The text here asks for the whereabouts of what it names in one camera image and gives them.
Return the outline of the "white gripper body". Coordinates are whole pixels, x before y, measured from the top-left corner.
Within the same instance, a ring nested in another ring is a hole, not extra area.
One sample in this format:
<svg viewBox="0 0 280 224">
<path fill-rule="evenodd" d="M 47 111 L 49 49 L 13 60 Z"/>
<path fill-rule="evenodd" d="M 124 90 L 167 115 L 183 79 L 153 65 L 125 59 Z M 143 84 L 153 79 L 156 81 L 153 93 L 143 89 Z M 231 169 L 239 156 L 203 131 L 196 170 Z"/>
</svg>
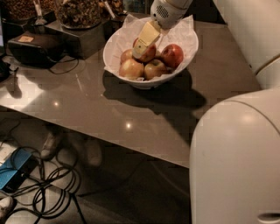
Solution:
<svg viewBox="0 0 280 224">
<path fill-rule="evenodd" d="M 171 29 L 186 14 L 193 0 L 154 0 L 150 7 L 150 17 L 162 29 Z"/>
</svg>

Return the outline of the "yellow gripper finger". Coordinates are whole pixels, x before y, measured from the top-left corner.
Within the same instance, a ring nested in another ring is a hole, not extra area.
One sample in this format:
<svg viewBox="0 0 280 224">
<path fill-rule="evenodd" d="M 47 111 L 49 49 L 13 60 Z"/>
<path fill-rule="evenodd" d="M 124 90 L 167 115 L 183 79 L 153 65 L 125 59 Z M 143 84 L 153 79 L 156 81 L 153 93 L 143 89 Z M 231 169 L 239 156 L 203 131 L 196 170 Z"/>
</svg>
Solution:
<svg viewBox="0 0 280 224">
<path fill-rule="evenodd" d="M 161 27 L 157 21 L 146 22 L 133 47 L 133 56 L 140 59 L 148 51 L 148 49 L 156 43 L 160 36 L 160 31 Z"/>
</svg>

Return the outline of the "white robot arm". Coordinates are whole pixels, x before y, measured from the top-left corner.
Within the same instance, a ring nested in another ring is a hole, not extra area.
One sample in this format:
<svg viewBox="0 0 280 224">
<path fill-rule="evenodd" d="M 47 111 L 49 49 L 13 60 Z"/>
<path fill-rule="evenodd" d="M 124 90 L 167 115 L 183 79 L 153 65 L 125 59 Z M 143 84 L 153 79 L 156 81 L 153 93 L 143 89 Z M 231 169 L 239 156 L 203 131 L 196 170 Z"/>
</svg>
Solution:
<svg viewBox="0 0 280 224">
<path fill-rule="evenodd" d="M 280 224 L 280 0 L 213 0 L 260 90 L 199 120 L 190 151 L 192 224 Z"/>
</svg>

